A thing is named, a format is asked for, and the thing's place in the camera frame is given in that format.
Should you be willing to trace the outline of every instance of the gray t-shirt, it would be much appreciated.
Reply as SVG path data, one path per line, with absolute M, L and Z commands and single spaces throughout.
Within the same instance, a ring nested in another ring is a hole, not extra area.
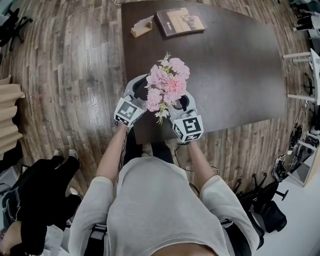
M 120 172 L 115 200 L 109 179 L 92 181 L 71 226 L 69 251 L 83 256 L 91 229 L 99 223 L 107 225 L 105 256 L 151 256 L 177 243 L 206 245 L 218 256 L 234 255 L 222 219 L 240 228 L 254 253 L 259 237 L 219 176 L 207 181 L 198 198 L 181 168 L 153 156 L 135 158 Z

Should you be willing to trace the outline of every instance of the person's foot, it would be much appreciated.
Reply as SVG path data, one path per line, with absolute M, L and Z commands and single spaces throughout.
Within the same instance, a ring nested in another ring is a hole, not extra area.
M 69 149 L 69 157 L 74 157 L 79 161 L 79 154 L 74 148 Z
M 57 148 L 57 149 L 54 150 L 53 155 L 56 156 L 56 157 L 62 157 L 62 152 L 61 152 L 60 149 Z
M 70 187 L 70 193 L 72 194 L 72 195 L 76 195 L 76 196 L 79 196 L 79 192 L 78 192 L 78 190 L 75 188 L 75 187 Z

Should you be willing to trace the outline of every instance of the flower bouquet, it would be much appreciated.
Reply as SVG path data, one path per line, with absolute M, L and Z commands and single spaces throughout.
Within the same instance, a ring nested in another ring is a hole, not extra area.
M 160 65 L 154 65 L 146 77 L 148 88 L 146 108 L 159 117 L 158 124 L 162 125 L 163 118 L 169 115 L 168 106 L 175 106 L 176 101 L 186 94 L 190 70 L 179 58 L 170 58 L 167 53 L 164 59 L 158 60 Z

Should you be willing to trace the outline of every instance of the white shoe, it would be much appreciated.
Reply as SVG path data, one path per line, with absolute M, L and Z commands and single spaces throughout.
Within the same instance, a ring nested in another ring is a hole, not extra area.
M 76 190 L 76 188 L 73 187 L 73 186 L 70 187 L 70 193 L 71 193 L 72 195 L 79 196 L 78 190 Z
M 74 157 L 79 161 L 79 154 L 74 148 L 69 149 L 69 157 Z
M 62 157 L 62 152 L 60 149 L 55 149 L 54 150 L 54 153 L 53 153 L 54 156 L 57 156 L 57 157 Z

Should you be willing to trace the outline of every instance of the person in gray shirt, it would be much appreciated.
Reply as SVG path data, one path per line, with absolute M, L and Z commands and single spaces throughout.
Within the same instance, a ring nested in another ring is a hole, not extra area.
M 126 140 L 125 165 L 118 175 L 127 129 L 119 123 L 77 210 L 68 244 L 72 256 L 85 255 L 96 224 L 107 228 L 105 256 L 233 256 L 235 250 L 223 220 L 237 226 L 250 254 L 255 253 L 258 234 L 236 195 L 215 175 L 197 141 L 187 147 L 199 198 L 190 188 L 186 172 L 173 164 L 164 142 L 151 144 L 153 156 L 141 157 L 142 146 L 136 144 L 133 129 Z

